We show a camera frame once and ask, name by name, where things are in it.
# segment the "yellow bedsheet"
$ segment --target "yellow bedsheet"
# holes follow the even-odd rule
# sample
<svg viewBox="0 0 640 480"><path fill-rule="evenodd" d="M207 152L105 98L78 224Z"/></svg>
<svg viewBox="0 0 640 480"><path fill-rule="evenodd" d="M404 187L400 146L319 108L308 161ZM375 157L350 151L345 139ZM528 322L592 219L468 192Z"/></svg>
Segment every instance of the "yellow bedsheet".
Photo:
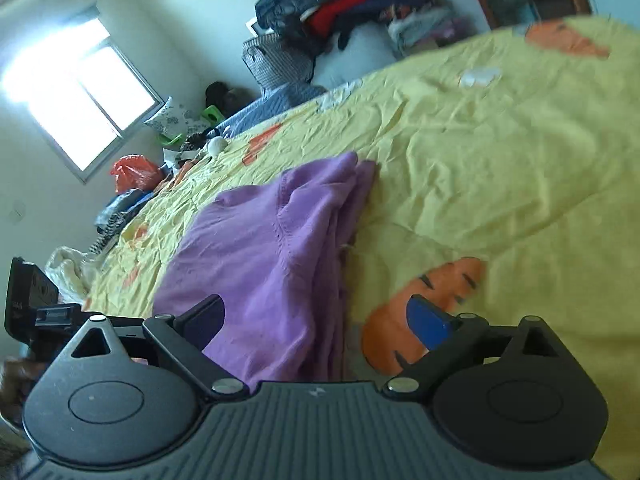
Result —
<svg viewBox="0 0 640 480"><path fill-rule="evenodd" d="M248 139L265 126L233 140L125 229L91 309L148 316L180 238L217 193L356 150L380 174L348 255L351 321L418 273L484 258L488 275L465 310L494 324L544 317L606 396L596 461L636 480L640 34L602 18L571 23L608 46L609 59L543 51L502 30L373 74L332 110L296 108L247 167ZM480 67L502 78L458 87Z"/></svg>

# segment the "pile of clothes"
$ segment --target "pile of clothes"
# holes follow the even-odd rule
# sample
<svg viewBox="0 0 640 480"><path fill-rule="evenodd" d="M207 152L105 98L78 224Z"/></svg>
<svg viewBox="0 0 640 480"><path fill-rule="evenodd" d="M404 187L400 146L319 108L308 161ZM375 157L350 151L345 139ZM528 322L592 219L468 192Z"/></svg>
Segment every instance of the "pile of clothes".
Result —
<svg viewBox="0 0 640 480"><path fill-rule="evenodd" d="M402 56L418 44L451 43L465 35L463 20L439 0L260 0L255 12L261 28L313 56L324 52L335 33L338 48L345 49L353 29L367 22L388 26Z"/></svg>
<svg viewBox="0 0 640 480"><path fill-rule="evenodd" d="M127 224L154 196L153 190L129 189L111 199L95 219L98 239L89 248L89 253L100 254L113 247Z"/></svg>

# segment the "purple cloth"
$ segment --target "purple cloth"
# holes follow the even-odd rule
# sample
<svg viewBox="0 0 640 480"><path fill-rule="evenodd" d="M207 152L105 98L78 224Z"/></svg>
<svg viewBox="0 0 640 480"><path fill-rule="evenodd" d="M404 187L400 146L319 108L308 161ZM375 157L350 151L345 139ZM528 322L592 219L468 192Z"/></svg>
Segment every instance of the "purple cloth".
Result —
<svg viewBox="0 0 640 480"><path fill-rule="evenodd" d="M225 322L207 357L252 388L265 380L339 380L340 248L354 233L374 171L373 161L358 163L351 152L220 193L181 241L154 314L179 316L219 294Z"/></svg>

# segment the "pillow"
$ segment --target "pillow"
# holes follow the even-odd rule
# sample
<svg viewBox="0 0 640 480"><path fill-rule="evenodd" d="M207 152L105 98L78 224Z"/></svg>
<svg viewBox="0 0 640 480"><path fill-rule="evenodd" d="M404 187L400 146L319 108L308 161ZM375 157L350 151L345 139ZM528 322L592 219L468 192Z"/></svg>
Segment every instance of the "pillow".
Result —
<svg viewBox="0 0 640 480"><path fill-rule="evenodd" d="M330 40L332 50L316 59L313 85L328 90L363 78L396 62L394 44L384 25L365 23L353 29L347 48L338 50L338 35Z"/></svg>
<svg viewBox="0 0 640 480"><path fill-rule="evenodd" d="M191 134L200 134L211 127L209 121L193 113L185 105L175 103L172 97L169 97L162 109L145 121L145 124L170 139L181 134L187 137Z"/></svg>

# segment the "window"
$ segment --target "window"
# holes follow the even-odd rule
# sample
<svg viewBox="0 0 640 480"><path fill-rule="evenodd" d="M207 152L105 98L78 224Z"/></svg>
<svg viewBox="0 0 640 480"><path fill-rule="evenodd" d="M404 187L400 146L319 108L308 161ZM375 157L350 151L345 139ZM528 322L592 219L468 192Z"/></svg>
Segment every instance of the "window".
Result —
<svg viewBox="0 0 640 480"><path fill-rule="evenodd" d="M162 100L93 18L22 51L3 78L27 105L69 168L87 178Z"/></svg>

